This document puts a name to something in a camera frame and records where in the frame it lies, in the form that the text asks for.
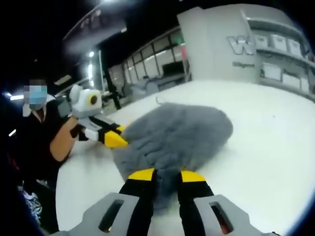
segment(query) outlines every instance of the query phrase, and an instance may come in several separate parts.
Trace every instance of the shelf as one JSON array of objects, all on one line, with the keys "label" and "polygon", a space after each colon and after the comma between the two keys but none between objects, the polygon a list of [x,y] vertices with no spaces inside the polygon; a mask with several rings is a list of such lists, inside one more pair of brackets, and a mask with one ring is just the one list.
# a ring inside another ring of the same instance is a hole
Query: shelf
[{"label": "shelf", "polygon": [[303,42],[305,45],[307,45],[310,48],[310,45],[308,41],[306,40],[306,37],[304,36],[304,34],[293,26],[286,25],[286,24],[279,23],[272,20],[268,20],[268,19],[264,19],[264,18],[246,18],[246,19],[251,29],[279,32],[281,34],[291,36],[295,39],[299,39],[301,42]]},{"label": "shelf", "polygon": [[304,92],[301,89],[291,87],[289,85],[285,85],[281,81],[261,77],[260,78],[260,84],[265,85],[265,86],[274,87],[277,89],[282,89],[282,90],[285,90],[288,92],[292,92],[296,95],[302,96],[304,98],[307,98],[308,100],[315,102],[315,95],[314,94],[311,94],[310,92]]},{"label": "shelf", "polygon": [[288,52],[285,52],[285,51],[281,51],[279,49],[270,48],[270,47],[268,47],[268,48],[256,47],[256,50],[258,52],[273,53],[273,54],[285,56],[285,57],[291,58],[293,60],[299,61],[299,62],[303,63],[306,66],[310,66],[312,69],[315,69],[315,63],[313,63],[313,62],[311,62],[309,60],[306,60],[303,57],[299,57],[299,56],[296,56],[294,54],[291,54],[291,53],[288,53]]}]

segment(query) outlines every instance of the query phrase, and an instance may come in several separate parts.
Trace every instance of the black shirt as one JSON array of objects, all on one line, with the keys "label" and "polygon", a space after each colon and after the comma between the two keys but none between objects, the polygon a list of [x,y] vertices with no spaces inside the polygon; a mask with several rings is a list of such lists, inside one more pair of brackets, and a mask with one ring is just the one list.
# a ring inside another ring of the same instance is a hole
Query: black shirt
[{"label": "black shirt", "polygon": [[63,162],[54,159],[50,143],[66,122],[58,112],[56,100],[46,104],[45,119],[40,122],[34,114],[23,117],[16,129],[18,159],[24,176],[56,182]]}]

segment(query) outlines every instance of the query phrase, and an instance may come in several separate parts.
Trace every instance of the white cabinet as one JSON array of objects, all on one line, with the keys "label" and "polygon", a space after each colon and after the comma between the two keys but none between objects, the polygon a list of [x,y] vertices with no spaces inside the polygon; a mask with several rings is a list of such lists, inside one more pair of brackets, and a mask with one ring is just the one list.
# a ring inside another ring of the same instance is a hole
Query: white cabinet
[{"label": "white cabinet", "polygon": [[309,80],[306,78],[301,78],[301,90],[303,92],[310,92]]},{"label": "white cabinet", "polygon": [[296,56],[302,57],[301,45],[299,42],[294,41],[293,39],[287,40],[288,52]]},{"label": "white cabinet", "polygon": [[287,51],[286,48],[286,39],[283,36],[272,34],[271,35],[271,44],[275,49]]},{"label": "white cabinet", "polygon": [[268,38],[262,35],[255,35],[255,43],[257,47],[268,48]]},{"label": "white cabinet", "polygon": [[262,71],[265,78],[281,81],[281,68],[277,65],[263,63]]},{"label": "white cabinet", "polygon": [[301,88],[301,80],[299,78],[296,78],[294,76],[290,76],[287,74],[282,75],[283,84],[295,87],[297,89]]}]

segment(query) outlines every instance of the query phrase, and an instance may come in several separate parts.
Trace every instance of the white wall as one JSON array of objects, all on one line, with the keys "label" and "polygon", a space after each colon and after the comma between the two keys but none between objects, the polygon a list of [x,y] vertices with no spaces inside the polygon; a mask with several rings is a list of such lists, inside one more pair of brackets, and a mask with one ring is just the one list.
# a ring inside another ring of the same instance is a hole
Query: white wall
[{"label": "white wall", "polygon": [[[251,35],[247,17],[272,18],[293,25],[283,12],[259,5],[236,4],[205,10],[196,7],[178,15],[194,80],[258,81],[261,59],[255,52],[254,55],[234,54],[227,40],[229,36]],[[254,67],[235,67],[233,62]]]}]

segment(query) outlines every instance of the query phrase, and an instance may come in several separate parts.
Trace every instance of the white robot head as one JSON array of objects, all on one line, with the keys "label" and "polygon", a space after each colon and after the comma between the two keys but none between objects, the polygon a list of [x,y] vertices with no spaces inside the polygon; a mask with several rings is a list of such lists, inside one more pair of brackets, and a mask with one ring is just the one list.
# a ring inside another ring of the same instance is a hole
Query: white robot head
[{"label": "white robot head", "polygon": [[72,114],[83,119],[99,114],[102,110],[102,99],[99,90],[83,89],[74,85],[70,91]]}]

